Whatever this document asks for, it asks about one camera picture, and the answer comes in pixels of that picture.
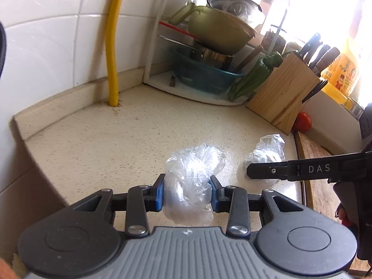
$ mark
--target white metal rack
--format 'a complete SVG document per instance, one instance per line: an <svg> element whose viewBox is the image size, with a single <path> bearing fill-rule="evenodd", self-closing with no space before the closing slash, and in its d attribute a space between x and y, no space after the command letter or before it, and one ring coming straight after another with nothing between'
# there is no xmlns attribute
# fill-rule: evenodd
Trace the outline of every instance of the white metal rack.
<svg viewBox="0 0 372 279"><path fill-rule="evenodd" d="M261 0L261 1L272 5L277 0ZM169 86L169 82L170 82L170 78L172 75L172 71L167 71L167 72L163 72L163 73L156 74L156 75L150 75L150 69L151 69L154 54L156 51L156 39L157 39L157 34L158 34L159 22L163 17L163 12L164 12L166 3L167 3L167 0L160 0L159 9L157 12L157 16L155 18L154 28L152 30L151 38L149 42L149 49L148 49L148 55L146 59L143 82L157 89L163 90L165 92L168 92L168 93L180 96L180 97L184 97L187 99L204 102L204 103L224 105L224 106L235 106L235 105L243 104L248 99L247 97L241 97L234 102L230 102L227 100L226 93L222 93L220 95L206 93L206 92L194 89L192 87L189 87L187 85L184 85L181 82L176 83L175 87L171 87ZM270 46L269 52L271 52L270 50L272 50L278 38L278 35L281 30L285 16L286 16L286 12L277 30L277 34L274 37L273 42Z"/></svg>

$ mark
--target gray ribbed panel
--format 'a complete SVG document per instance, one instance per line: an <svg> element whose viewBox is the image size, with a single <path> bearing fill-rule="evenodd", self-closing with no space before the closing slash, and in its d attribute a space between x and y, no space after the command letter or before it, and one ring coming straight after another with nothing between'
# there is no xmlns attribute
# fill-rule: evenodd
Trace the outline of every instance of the gray ribbed panel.
<svg viewBox="0 0 372 279"><path fill-rule="evenodd" d="M84 279L289 279L301 278L271 268L243 239L220 228L163 228L131 239L106 268ZM345 273L327 278L350 279ZM26 279L41 279L29 274Z"/></svg>

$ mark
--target green pan handle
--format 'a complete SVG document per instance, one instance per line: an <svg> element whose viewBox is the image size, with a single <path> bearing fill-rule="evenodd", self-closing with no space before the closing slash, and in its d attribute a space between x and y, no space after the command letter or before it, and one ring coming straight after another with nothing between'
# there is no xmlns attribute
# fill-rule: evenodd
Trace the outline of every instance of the green pan handle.
<svg viewBox="0 0 372 279"><path fill-rule="evenodd" d="M196 8L194 3L189 3L177 11L169 20L169 24L178 25L186 19Z"/></svg>

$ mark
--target yellow gas hose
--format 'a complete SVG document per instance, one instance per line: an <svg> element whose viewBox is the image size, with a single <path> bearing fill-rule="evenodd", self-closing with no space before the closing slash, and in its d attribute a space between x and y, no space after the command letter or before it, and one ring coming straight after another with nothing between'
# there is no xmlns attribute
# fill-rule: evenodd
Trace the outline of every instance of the yellow gas hose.
<svg viewBox="0 0 372 279"><path fill-rule="evenodd" d="M116 107L119 103L118 73L116 72L115 34L122 0L111 0L109 16L105 29L107 78L109 80L109 105Z"/></svg>

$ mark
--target green pot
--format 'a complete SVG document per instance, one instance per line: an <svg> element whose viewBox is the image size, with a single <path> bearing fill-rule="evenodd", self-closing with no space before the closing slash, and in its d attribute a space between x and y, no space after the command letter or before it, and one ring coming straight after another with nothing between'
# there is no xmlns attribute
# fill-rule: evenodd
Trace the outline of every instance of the green pot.
<svg viewBox="0 0 372 279"><path fill-rule="evenodd" d="M194 3L181 8L168 22L178 25L188 16L189 33L219 53L235 55L256 36L256 31L236 16Z"/></svg>

